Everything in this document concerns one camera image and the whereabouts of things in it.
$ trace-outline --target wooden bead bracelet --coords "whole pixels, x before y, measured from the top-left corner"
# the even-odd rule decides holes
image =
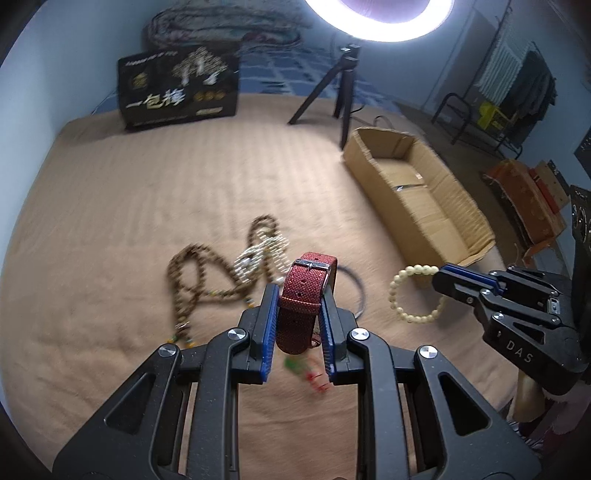
[[[404,270],[398,272],[398,275],[396,275],[390,282],[390,292],[388,297],[388,300],[390,301],[390,308],[395,310],[402,320],[406,320],[408,323],[430,323],[439,317],[441,310],[445,305],[447,298],[445,296],[442,296],[439,299],[439,305],[435,310],[433,310],[429,315],[424,316],[410,315],[406,313],[404,309],[398,305],[396,298],[396,289],[406,278],[411,277],[412,275],[435,275],[438,271],[439,269],[437,267],[430,267],[429,265],[415,265],[414,267],[406,267]]]

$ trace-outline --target metal buckle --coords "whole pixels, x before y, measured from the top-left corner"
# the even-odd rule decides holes
[[[323,270],[326,272],[324,276],[324,283],[322,284],[322,291],[326,287],[326,284],[329,282],[330,277],[330,264],[324,262],[315,262],[314,260],[305,260],[303,258],[298,258],[296,261],[292,263],[292,267],[295,265],[299,265],[300,267],[306,267],[308,272],[310,270]]]

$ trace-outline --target red watch strap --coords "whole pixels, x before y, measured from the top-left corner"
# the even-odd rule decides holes
[[[335,286],[336,257],[308,252],[296,260],[283,286],[277,317],[277,346],[291,355],[311,345],[320,300],[326,284]]]

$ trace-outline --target open cardboard box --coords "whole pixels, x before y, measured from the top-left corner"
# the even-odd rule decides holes
[[[343,157],[408,265],[467,266],[495,245],[474,200],[419,139],[362,127]]]

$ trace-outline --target blue wall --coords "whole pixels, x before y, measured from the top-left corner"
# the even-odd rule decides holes
[[[0,66],[0,267],[56,135],[113,91],[117,59],[141,51],[141,28],[166,5],[48,0],[18,37]]]

